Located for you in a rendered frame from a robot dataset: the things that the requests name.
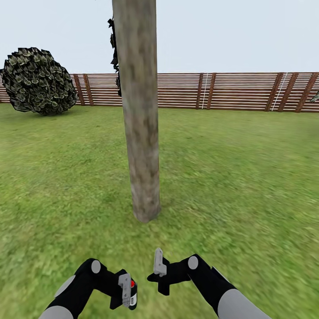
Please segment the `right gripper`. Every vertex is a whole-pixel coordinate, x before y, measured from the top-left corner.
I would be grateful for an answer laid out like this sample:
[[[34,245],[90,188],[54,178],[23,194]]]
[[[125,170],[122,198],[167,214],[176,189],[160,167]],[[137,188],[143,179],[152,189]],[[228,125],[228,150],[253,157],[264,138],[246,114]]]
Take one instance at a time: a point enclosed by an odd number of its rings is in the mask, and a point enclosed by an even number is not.
[[[163,264],[167,267],[167,274],[160,276],[160,274],[151,274],[147,277],[148,281],[158,282],[158,292],[161,294],[168,296],[169,295],[169,286],[175,283],[181,283],[177,279],[177,274],[175,273],[175,263],[170,263],[164,257],[162,258]]]

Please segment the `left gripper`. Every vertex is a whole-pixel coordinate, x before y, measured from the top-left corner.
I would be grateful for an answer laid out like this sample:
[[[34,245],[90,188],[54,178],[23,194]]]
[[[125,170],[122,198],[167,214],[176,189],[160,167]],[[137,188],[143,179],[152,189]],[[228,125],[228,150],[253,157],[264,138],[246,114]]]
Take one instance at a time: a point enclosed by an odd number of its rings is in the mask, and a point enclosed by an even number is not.
[[[122,294],[123,289],[118,285],[119,276],[127,273],[126,270],[122,269],[119,272],[111,273],[111,281],[108,287],[102,291],[104,294],[111,296],[110,309],[116,309],[118,306],[123,304]]]

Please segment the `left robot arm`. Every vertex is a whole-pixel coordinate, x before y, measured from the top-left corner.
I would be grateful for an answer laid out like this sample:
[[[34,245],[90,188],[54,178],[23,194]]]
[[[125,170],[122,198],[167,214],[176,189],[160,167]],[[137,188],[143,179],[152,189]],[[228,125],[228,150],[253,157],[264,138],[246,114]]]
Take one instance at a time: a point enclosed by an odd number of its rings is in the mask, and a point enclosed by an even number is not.
[[[110,309],[131,304],[131,274],[124,269],[111,273],[98,259],[89,258],[58,289],[39,319],[78,319],[94,289],[111,296]]]

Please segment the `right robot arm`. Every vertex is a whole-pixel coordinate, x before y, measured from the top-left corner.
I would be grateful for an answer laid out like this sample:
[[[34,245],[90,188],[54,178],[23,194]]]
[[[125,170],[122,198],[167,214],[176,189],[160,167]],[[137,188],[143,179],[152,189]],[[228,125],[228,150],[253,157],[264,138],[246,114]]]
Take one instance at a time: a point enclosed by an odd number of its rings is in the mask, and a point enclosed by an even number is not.
[[[158,292],[165,296],[171,284],[193,281],[220,319],[271,319],[197,254],[171,264],[161,248],[156,248],[153,273],[147,280],[158,282]]]

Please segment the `pesticide atomizer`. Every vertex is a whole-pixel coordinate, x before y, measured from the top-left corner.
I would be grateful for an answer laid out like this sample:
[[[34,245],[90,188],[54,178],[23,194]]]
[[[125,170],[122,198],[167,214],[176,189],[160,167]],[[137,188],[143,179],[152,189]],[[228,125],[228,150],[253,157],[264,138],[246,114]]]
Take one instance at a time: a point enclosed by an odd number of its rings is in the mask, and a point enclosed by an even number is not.
[[[132,297],[131,297],[131,304],[129,306],[130,310],[134,310],[137,307],[137,284],[132,280]]]

